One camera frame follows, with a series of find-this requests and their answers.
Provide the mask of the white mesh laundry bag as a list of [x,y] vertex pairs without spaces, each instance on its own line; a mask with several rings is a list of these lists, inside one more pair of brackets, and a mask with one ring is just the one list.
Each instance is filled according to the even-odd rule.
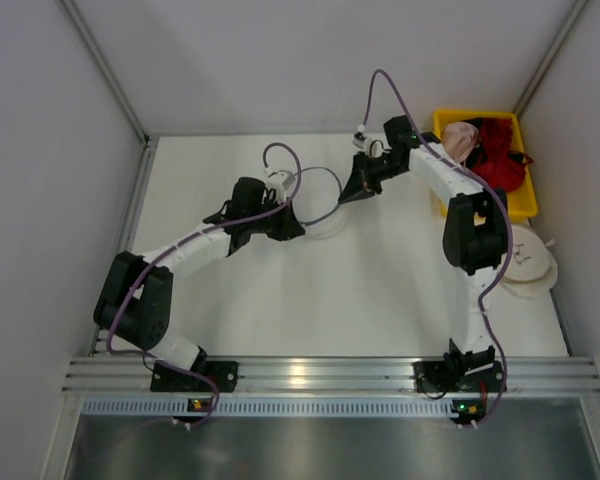
[[347,214],[338,199],[343,191],[339,176],[324,166],[305,167],[292,175],[289,192],[300,188],[292,200],[293,209],[308,240],[326,240],[338,235],[346,226]]

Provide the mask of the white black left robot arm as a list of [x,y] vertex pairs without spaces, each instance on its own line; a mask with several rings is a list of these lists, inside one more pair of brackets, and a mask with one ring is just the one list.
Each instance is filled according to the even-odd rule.
[[235,254],[254,235],[280,242],[303,236],[289,193],[293,185],[288,171],[264,181],[241,177],[221,209],[183,239],[140,255],[116,255],[95,306],[94,323],[111,339],[118,337],[177,369],[204,374],[204,349],[170,327],[174,283]]

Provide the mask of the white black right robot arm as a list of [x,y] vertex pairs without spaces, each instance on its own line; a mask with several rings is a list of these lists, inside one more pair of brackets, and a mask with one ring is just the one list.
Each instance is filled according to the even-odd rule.
[[382,183],[405,173],[424,181],[446,206],[442,248],[462,289],[455,294],[459,313],[443,355],[441,376],[451,382],[495,364],[496,348],[484,317],[486,296],[508,253],[506,198],[492,195],[446,153],[431,132],[417,134],[406,116],[383,125],[383,140],[357,127],[351,174],[338,203],[365,200],[382,193]]

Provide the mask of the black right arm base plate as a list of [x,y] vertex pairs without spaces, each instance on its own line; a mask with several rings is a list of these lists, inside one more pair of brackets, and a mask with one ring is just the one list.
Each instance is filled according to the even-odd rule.
[[455,393],[498,393],[504,373],[500,362],[464,374],[452,373],[442,360],[413,365],[416,391],[431,398]]

